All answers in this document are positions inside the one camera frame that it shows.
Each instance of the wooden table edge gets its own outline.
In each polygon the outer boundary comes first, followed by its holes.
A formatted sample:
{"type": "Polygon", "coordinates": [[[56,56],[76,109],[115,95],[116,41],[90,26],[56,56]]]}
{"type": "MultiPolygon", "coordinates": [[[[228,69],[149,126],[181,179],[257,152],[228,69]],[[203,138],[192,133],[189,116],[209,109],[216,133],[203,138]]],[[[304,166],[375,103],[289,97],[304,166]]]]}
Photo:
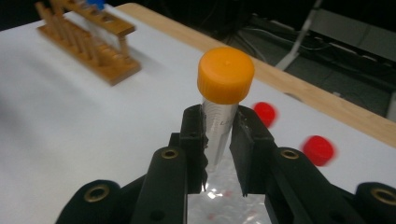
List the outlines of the wooden table edge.
{"type": "MultiPolygon", "coordinates": [[[[203,35],[136,3],[120,5],[116,9],[201,52],[215,47],[225,46],[218,40],[203,35]]],[[[267,63],[263,63],[255,58],[252,58],[252,60],[256,68],[255,78],[258,80],[279,91],[297,97],[306,105],[358,131],[366,133],[391,147],[396,147],[395,122],[382,118],[375,113],[354,105],[297,77],[278,70],[267,63]]]]}

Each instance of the metal ring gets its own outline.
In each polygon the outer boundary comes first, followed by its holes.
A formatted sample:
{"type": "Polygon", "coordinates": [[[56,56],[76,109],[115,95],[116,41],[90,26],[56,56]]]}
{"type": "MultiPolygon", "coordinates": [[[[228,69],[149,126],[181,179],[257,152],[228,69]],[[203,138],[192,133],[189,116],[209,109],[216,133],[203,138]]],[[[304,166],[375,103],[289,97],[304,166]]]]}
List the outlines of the metal ring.
{"type": "Polygon", "coordinates": [[[161,154],[164,159],[173,159],[178,156],[178,152],[172,148],[166,149],[161,154]]]}
{"type": "Polygon", "coordinates": [[[387,189],[372,189],[372,195],[381,203],[396,205],[396,194],[387,189]]]}
{"type": "Polygon", "coordinates": [[[297,153],[288,149],[282,150],[280,152],[280,155],[282,155],[286,159],[291,159],[291,160],[296,160],[300,157],[297,153]]]}
{"type": "Polygon", "coordinates": [[[96,203],[103,200],[110,193],[108,185],[100,184],[91,187],[84,194],[84,200],[88,203],[96,203]]]}

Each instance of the centrifuge tube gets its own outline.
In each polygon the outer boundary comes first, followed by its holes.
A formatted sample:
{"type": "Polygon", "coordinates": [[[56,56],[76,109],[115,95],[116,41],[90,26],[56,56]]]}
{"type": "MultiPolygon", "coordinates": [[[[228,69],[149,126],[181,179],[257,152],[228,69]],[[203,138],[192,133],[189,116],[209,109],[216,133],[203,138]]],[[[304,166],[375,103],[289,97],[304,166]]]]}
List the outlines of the centrifuge tube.
{"type": "Polygon", "coordinates": [[[253,75],[253,62],[238,49],[212,49],[199,62],[197,84],[204,97],[208,172],[217,169],[233,126],[233,117],[239,102],[248,95],[253,75]]]}

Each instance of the table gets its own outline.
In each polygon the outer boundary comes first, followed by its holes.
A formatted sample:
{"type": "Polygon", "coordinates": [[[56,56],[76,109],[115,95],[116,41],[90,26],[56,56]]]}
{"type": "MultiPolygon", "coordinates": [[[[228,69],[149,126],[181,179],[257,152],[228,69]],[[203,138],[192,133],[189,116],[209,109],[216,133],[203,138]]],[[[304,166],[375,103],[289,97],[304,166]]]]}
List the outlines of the table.
{"type": "MultiPolygon", "coordinates": [[[[201,103],[197,62],[221,43],[136,4],[108,10],[136,25],[128,41],[142,64],[114,87],[40,36],[41,21],[0,33],[1,223],[53,223],[82,185],[137,179],[152,153],[179,131],[183,110],[201,103]]],[[[323,135],[338,148],[331,164],[319,168],[334,185],[351,192],[367,181],[396,187],[394,123],[254,63],[256,79],[241,105],[276,106],[279,119],[270,131],[279,146],[298,148],[307,136],[323,135]]],[[[261,197],[238,194],[229,152],[220,167],[227,169],[210,177],[208,192],[189,199],[189,221],[230,223],[235,209],[252,202],[256,210],[246,210],[242,220],[265,218],[261,197]],[[241,203],[219,207],[235,200],[241,203]]]]}

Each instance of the wooden rack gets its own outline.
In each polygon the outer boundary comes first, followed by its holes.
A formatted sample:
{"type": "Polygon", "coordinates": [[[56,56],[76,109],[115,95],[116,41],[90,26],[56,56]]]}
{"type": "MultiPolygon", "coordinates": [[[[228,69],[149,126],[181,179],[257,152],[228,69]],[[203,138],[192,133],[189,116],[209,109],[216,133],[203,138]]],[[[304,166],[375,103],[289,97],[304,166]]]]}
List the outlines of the wooden rack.
{"type": "Polygon", "coordinates": [[[110,85],[115,85],[140,69],[140,64],[129,55],[126,35],[134,26],[116,16],[99,11],[96,7],[78,4],[75,0],[51,0],[52,10],[41,2],[35,4],[41,19],[46,23],[38,31],[53,43],[70,53],[77,60],[91,68],[110,85]],[[64,17],[64,8],[74,11],[94,28],[106,30],[118,40],[119,49],[111,46],[100,36],[64,17]]]}

